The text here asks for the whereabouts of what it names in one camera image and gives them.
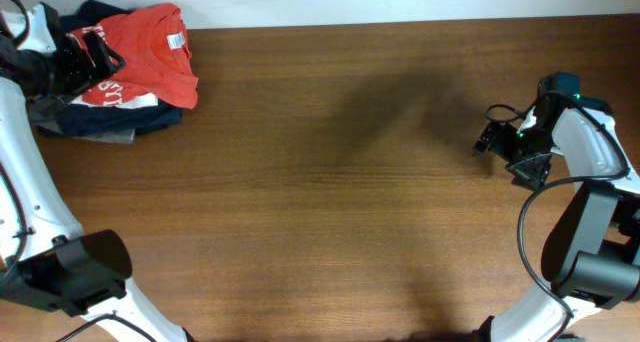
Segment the red orange printed t-shirt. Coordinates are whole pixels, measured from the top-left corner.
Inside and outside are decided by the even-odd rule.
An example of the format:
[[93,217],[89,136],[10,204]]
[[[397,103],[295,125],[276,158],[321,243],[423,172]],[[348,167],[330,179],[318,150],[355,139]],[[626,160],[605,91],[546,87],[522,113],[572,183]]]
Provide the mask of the red orange printed t-shirt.
[[191,51],[181,9],[171,3],[105,18],[68,35],[86,46],[94,32],[120,55],[125,67],[82,95],[89,105],[116,107],[153,94],[178,108],[193,109],[198,78],[191,69]]

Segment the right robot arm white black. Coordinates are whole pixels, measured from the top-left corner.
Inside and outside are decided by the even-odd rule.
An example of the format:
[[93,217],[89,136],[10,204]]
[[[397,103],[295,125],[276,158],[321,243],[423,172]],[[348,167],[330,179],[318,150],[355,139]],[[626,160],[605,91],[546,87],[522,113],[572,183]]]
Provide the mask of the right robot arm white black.
[[[533,287],[510,309],[488,317],[477,341],[569,341],[576,322],[639,299],[639,175],[615,131],[610,105],[582,94],[578,76],[540,79],[537,95],[513,117],[490,117],[476,154],[503,159],[513,184],[530,190],[517,222],[518,253]],[[534,271],[524,222],[543,193],[575,194],[543,246]]]

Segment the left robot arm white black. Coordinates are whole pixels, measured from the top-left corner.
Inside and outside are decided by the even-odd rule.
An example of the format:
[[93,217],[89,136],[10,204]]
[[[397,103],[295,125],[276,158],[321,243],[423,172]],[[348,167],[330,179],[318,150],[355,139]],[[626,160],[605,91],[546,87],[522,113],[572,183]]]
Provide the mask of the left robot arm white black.
[[58,193],[31,131],[27,106],[65,98],[122,69],[125,61],[96,33],[88,50],[66,40],[51,55],[1,39],[1,297],[62,311],[118,341],[189,341],[143,294],[119,235],[87,234]]

